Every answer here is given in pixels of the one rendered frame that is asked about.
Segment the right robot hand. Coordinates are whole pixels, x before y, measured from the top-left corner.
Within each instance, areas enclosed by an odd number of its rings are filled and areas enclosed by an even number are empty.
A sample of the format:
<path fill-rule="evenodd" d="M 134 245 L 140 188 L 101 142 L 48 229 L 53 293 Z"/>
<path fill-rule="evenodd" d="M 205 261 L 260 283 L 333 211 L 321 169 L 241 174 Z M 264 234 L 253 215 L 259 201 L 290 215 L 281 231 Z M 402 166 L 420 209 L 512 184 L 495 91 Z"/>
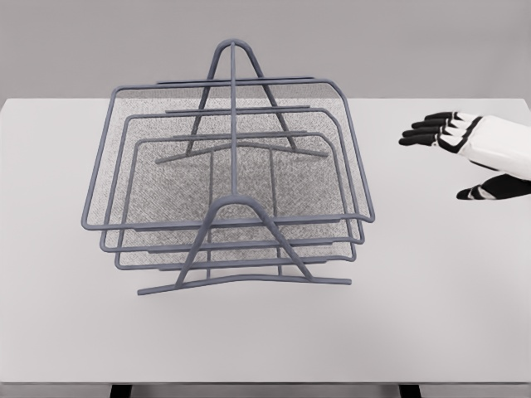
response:
<path fill-rule="evenodd" d="M 404 131 L 398 143 L 441 148 L 499 173 L 459 191 L 462 201 L 531 196 L 531 126 L 493 115 L 460 111 L 428 114 Z"/>

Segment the large grey mesh tray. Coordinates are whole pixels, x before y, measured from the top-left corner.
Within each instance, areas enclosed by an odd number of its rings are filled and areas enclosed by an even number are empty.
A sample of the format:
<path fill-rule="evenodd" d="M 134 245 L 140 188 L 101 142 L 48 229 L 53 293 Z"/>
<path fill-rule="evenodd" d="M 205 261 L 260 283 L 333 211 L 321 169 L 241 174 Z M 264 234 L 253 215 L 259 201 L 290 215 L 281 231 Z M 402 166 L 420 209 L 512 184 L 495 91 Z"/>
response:
<path fill-rule="evenodd" d="M 102 131 L 94 169 L 82 212 L 81 224 L 88 231 L 121 231 L 122 224 L 110 225 L 96 221 L 94 214 L 109 208 L 110 172 L 114 161 L 114 130 L 119 122 L 130 115 L 165 113 L 228 113 L 230 114 L 229 80 L 190 80 L 155 85 L 121 86 L 110 97 L 108 112 Z M 278 111 L 286 108 L 322 108 L 348 121 L 357 155 L 369 213 L 360 219 L 361 236 L 363 223 L 375 219 L 372 199 L 363 169 L 348 101 L 339 87 L 331 80 L 308 77 L 236 79 L 236 113 L 253 109 Z"/>

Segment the small grey mesh tray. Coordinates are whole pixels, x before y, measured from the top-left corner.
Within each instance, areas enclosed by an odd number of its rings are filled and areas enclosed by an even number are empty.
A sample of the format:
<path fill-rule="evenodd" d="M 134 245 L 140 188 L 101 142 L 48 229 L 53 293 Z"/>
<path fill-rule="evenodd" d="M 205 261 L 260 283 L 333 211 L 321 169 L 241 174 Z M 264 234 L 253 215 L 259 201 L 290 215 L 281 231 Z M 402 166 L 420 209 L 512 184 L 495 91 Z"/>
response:
<path fill-rule="evenodd" d="M 350 257 L 360 231 L 341 148 L 322 133 L 243 136 L 238 192 L 256 199 L 305 262 Z M 124 229 L 105 247 L 123 267 L 182 265 L 213 201 L 231 193 L 230 140 L 139 140 L 122 159 L 112 219 Z M 217 214 L 195 262 L 278 266 L 287 254 L 256 214 L 230 205 Z"/>

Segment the medium grey mesh tray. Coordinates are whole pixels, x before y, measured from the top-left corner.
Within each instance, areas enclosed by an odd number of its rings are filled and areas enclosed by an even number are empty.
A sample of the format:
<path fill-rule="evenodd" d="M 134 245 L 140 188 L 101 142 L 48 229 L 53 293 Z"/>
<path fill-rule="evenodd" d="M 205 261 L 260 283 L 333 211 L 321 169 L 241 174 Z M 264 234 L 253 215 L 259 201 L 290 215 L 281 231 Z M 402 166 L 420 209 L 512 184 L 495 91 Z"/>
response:
<path fill-rule="evenodd" d="M 255 199 L 305 255 L 360 239 L 369 213 L 348 121 L 322 108 L 130 115 L 113 137 L 109 250 L 181 252 L 209 206 Z"/>

